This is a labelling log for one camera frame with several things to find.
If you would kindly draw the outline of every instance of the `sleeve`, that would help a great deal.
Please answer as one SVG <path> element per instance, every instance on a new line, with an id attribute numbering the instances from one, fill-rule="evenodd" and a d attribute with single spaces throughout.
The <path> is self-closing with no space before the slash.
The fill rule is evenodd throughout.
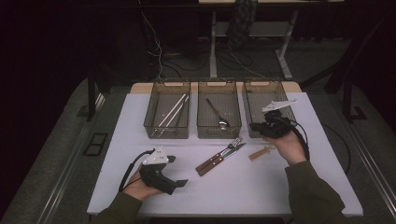
<path id="1" fill-rule="evenodd" d="M 338 193 L 318 177 L 311 162 L 286 168 L 289 181 L 290 210 L 297 224 L 348 223 Z"/>
<path id="2" fill-rule="evenodd" d="M 100 212 L 91 222 L 91 224 L 128 224 L 134 223 L 136 214 L 139 211 L 142 202 L 136 198 L 125 194 L 118 193 L 111 205 Z"/>

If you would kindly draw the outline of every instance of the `fork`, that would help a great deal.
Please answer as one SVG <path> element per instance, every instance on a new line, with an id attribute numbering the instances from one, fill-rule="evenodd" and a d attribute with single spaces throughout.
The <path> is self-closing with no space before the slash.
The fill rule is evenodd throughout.
<path id="1" fill-rule="evenodd" d="M 238 136 L 230 144 L 228 144 L 227 148 L 234 148 L 234 147 L 238 146 L 238 144 L 242 142 L 242 139 L 243 138 L 241 136 Z"/>

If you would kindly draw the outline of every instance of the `metal spoon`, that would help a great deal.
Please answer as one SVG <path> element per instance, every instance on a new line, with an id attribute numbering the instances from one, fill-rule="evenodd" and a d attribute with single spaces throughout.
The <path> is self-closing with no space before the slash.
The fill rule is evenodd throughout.
<path id="1" fill-rule="evenodd" d="M 230 127 L 230 122 L 228 122 L 227 119 L 224 119 L 221 117 L 219 111 L 212 105 L 212 103 L 207 99 L 207 102 L 209 103 L 210 107 L 212 107 L 213 111 L 219 116 L 219 126 L 222 130 L 225 130 L 226 128 Z"/>

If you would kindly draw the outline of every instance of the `knife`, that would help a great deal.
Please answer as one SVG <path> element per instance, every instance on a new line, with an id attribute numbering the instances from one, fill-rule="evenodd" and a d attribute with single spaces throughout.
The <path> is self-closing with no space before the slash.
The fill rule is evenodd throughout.
<path id="1" fill-rule="evenodd" d="M 199 165 L 195 170 L 198 172 L 199 176 L 203 176 L 207 172 L 209 172 L 211 169 L 215 168 L 217 165 L 225 161 L 227 158 L 231 157 L 236 151 L 238 151 L 241 147 L 243 147 L 246 143 L 241 143 L 237 145 L 236 147 L 227 150 L 227 151 L 221 151 L 211 157 L 209 160 L 205 161 L 201 165 Z"/>

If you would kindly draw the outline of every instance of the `silverware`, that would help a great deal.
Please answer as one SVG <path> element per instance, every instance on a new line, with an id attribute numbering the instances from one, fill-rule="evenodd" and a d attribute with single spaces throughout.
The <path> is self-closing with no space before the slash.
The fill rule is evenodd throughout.
<path id="1" fill-rule="evenodd" d="M 169 126 L 169 124 L 175 119 L 175 117 L 178 115 L 177 117 L 177 124 L 179 122 L 179 119 L 181 117 L 181 112 L 180 110 L 183 108 L 183 106 L 189 101 L 189 95 L 187 94 L 183 94 L 180 99 L 177 101 L 177 103 L 174 105 L 174 107 L 169 111 L 169 113 L 165 116 L 165 118 L 163 119 L 163 121 L 158 125 L 159 128 L 161 128 L 163 126 L 163 124 L 165 123 L 165 121 L 169 118 L 169 116 L 171 116 L 172 113 L 174 113 L 174 111 L 176 110 L 176 112 L 173 114 L 172 118 L 170 118 L 168 120 L 168 122 L 165 125 L 165 128 L 167 128 Z M 157 132 L 157 129 L 154 129 L 154 131 L 152 132 L 151 136 L 153 136 L 155 133 Z M 165 132 L 165 129 L 163 129 L 160 133 L 160 137 L 163 135 L 163 133 Z"/>
<path id="2" fill-rule="evenodd" d="M 219 126 L 222 130 L 225 130 L 226 128 L 230 127 L 230 122 L 228 122 L 227 119 L 224 119 L 221 117 L 219 111 L 212 105 L 212 103 L 209 101 L 209 99 L 206 98 L 207 103 L 212 107 L 213 111 L 218 115 L 219 117 Z"/>
<path id="3" fill-rule="evenodd" d="M 197 166 L 195 170 L 198 172 L 198 175 L 203 176 L 211 169 L 215 168 L 222 161 L 226 160 L 230 156 L 232 156 L 236 151 L 238 151 L 241 147 L 243 147 L 246 143 L 240 143 L 242 141 L 242 137 L 238 136 L 235 138 L 226 148 L 222 151 L 216 153 L 209 160 L 205 161 L 201 165 Z"/>

